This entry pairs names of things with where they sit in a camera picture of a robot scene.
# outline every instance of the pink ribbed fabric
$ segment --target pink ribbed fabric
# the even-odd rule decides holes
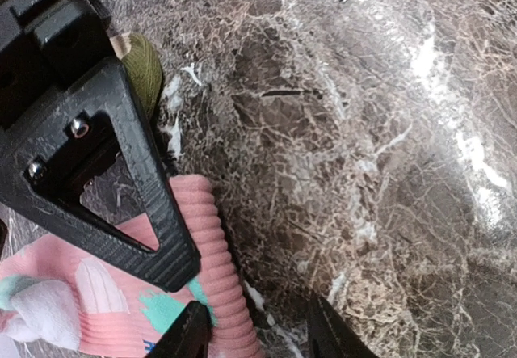
[[[201,271],[197,280],[208,299],[204,304],[209,306],[216,319],[212,329],[210,356],[263,358],[263,350],[246,308],[242,287],[217,216],[210,182],[202,176],[187,175],[172,178],[170,185],[201,253]],[[146,215],[125,222],[119,229],[149,247],[158,246]],[[144,315],[145,306],[142,304],[146,298],[163,295],[160,289],[51,234],[46,234],[0,263],[0,279],[13,274],[62,280],[70,285],[79,310],[81,352],[140,358],[147,352],[147,342],[156,343],[161,337]],[[89,285],[84,288],[84,283],[79,284],[78,276],[87,276],[92,289],[89,289]],[[96,294],[93,296],[96,296],[99,290],[107,291],[106,281],[109,280],[115,282],[120,295],[115,298],[111,295],[107,304],[100,305],[89,292],[95,289]],[[188,287],[169,295],[183,304],[195,300]]]

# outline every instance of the olive green fabric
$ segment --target olive green fabric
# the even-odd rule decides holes
[[[162,66],[153,45],[136,33],[111,38],[116,55],[124,64],[148,118],[154,113],[162,89]]]

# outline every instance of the black plastic mount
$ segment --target black plastic mount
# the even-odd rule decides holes
[[[145,358],[206,358],[210,328],[208,308],[192,301]]]
[[[310,358],[379,358],[323,297],[313,293],[307,313]]]
[[[149,122],[89,0],[0,6],[0,202],[166,291],[200,269]],[[154,251],[79,203],[121,152],[160,243]]]

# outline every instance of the pink sock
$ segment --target pink sock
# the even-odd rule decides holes
[[[201,272],[193,281],[164,293],[46,234],[0,263],[0,333],[92,355],[141,358],[184,306],[197,300],[212,315],[211,357],[263,357],[209,181],[178,176],[170,185],[201,253]],[[145,214],[119,229],[158,246]]]

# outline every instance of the metal screw head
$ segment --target metal screw head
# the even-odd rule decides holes
[[[90,126],[82,118],[74,118],[70,125],[70,131],[75,138],[83,138],[90,131]]]
[[[39,160],[35,160],[29,165],[29,176],[33,180],[39,180],[44,177],[47,169],[45,165]]]

